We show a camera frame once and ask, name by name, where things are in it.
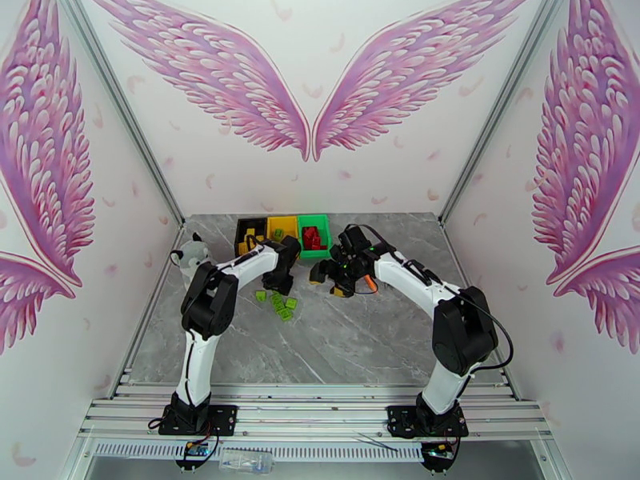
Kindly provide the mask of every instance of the white wall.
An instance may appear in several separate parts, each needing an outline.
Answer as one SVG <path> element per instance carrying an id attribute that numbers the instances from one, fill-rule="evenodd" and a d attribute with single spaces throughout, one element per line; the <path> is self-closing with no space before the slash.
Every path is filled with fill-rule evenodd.
<path id="1" fill-rule="evenodd" d="M 635 15 L 640 0 L 603 1 L 610 5 L 618 34 L 634 40 L 640 53 Z M 464 193 L 447 228 L 464 269 L 480 283 L 493 312 L 511 332 L 516 345 L 513 375 L 525 398 L 542 402 L 574 478 L 638 478 L 640 355 L 610 338 L 606 330 L 598 333 L 586 298 L 575 292 L 554 296 L 558 284 L 545 284 L 554 269 L 554 255 L 534 240 L 532 178 L 543 87 L 550 52 L 558 30 L 567 26 L 568 12 L 567 1 L 519 87 L 519 101 L 506 112 L 477 168 L 476 183 Z M 630 82 L 623 85 L 631 106 L 636 106 L 638 97 L 629 92 Z M 628 115 L 626 125 L 630 117 L 637 114 Z M 592 258 L 638 244 L 638 201 L 636 168 Z M 631 260 L 627 265 L 637 271 Z M 638 326 L 640 306 L 633 290 L 631 294 L 631 324 Z M 624 301 L 619 295 L 616 299 Z"/>
<path id="2" fill-rule="evenodd" d="M 159 1 L 231 24 L 256 40 L 312 126 L 345 67 L 372 34 L 459 0 Z M 439 212 L 540 1 L 520 5 L 514 11 L 517 21 L 499 44 L 388 134 L 355 152 L 332 146 L 319 162 L 312 157 L 304 162 L 292 147 L 266 152 L 226 134 L 221 121 L 189 103 L 124 46 L 110 26 L 111 14 L 94 0 L 82 0 L 186 215 Z"/>
<path id="3" fill-rule="evenodd" d="M 2 1 L 2 60 L 27 2 Z M 0 478 L 58 476 L 90 400 L 104 396 L 117 378 L 176 232 L 62 12 L 60 31 L 70 38 L 71 53 L 78 61 L 84 132 L 90 141 L 90 196 L 95 200 L 93 242 L 74 256 L 74 271 L 82 280 L 82 287 L 69 285 L 75 299 L 60 294 L 45 299 L 33 336 L 27 331 L 24 339 L 0 355 Z M 5 141 L 5 123 L 0 130 Z M 6 145 L 0 150 L 5 151 L 0 157 L 7 157 Z M 0 251 L 42 264 L 1 189 Z M 3 319 L 9 307 L 1 301 Z M 8 338 L 0 339 L 8 345 Z"/>

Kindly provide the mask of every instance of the yellow bin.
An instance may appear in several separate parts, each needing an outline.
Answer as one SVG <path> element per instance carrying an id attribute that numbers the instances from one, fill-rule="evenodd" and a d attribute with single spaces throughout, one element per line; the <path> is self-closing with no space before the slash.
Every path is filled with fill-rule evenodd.
<path id="1" fill-rule="evenodd" d="M 268 217 L 266 220 L 266 237 L 269 240 L 275 240 L 274 234 L 278 228 L 284 232 L 284 235 L 298 238 L 298 217 Z"/>

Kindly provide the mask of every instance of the feather pattern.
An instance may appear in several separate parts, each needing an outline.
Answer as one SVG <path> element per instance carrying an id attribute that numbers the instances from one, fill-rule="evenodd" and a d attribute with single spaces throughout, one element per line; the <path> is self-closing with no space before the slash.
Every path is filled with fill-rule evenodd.
<path id="1" fill-rule="evenodd" d="M 54 294 L 74 298 L 73 291 L 50 270 L 19 255 L 0 252 L 0 354 L 25 331 L 33 334 L 36 313 Z"/>
<path id="2" fill-rule="evenodd" d="M 551 54 L 538 136 L 535 237 L 555 253 L 547 283 L 594 251 L 638 161 L 640 83 L 602 0 L 570 0 Z"/>
<path id="3" fill-rule="evenodd" d="M 314 124 L 314 159 L 372 142 L 475 65 L 525 0 L 460 0 L 374 34 L 353 57 Z"/>
<path id="4" fill-rule="evenodd" d="M 31 0 L 2 64 L 0 180 L 35 252 L 77 286 L 74 255 L 91 242 L 94 220 L 81 103 L 58 9 Z"/>
<path id="5" fill-rule="evenodd" d="M 94 0 L 124 43 L 189 100 L 248 142 L 309 156 L 309 127 L 269 56 L 240 30 L 155 0 Z"/>
<path id="6" fill-rule="evenodd" d="M 582 265 L 555 291 L 589 299 L 595 325 L 636 354 L 640 348 L 640 246 L 616 250 Z"/>

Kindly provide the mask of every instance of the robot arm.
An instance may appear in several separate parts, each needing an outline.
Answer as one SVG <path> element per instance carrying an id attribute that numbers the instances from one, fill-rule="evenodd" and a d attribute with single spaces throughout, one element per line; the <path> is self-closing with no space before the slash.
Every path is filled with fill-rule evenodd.
<path id="1" fill-rule="evenodd" d="M 311 270 L 312 282 L 324 282 L 328 276 L 334 281 L 331 293 L 348 298 L 355 294 L 356 281 L 368 275 L 399 290 L 434 320 L 432 347 L 437 362 L 417 397 L 415 418 L 390 416 L 389 431 L 404 438 L 467 435 L 458 396 L 498 345 L 484 294 L 475 287 L 461 290 L 442 282 L 382 238 L 372 245 L 359 226 L 348 226 L 338 238 L 332 259 Z"/>
<path id="2" fill-rule="evenodd" d="M 289 271 L 299 252 L 298 240 L 285 237 L 282 243 L 260 242 L 251 252 L 228 262 L 213 265 L 208 259 L 198 260 L 195 271 L 182 270 L 193 275 L 181 306 L 185 358 L 160 434 L 200 434 L 208 421 L 210 425 L 211 367 L 218 340 L 234 317 L 238 291 L 262 276 L 265 289 L 288 294 L 293 284 Z"/>

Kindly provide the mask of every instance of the wallpaper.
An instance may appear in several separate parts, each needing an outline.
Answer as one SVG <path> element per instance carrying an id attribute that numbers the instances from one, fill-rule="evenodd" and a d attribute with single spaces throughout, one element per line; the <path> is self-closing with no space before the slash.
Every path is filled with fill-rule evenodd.
<path id="1" fill-rule="evenodd" d="M 83 1 L 186 214 L 439 208 L 539 2 Z"/>
<path id="2" fill-rule="evenodd" d="M 57 478 L 177 229 L 56 1 L 0 21 L 0 477 Z"/>
<path id="3" fill-rule="evenodd" d="M 575 478 L 637 476 L 638 8 L 566 0 L 447 225 Z"/>

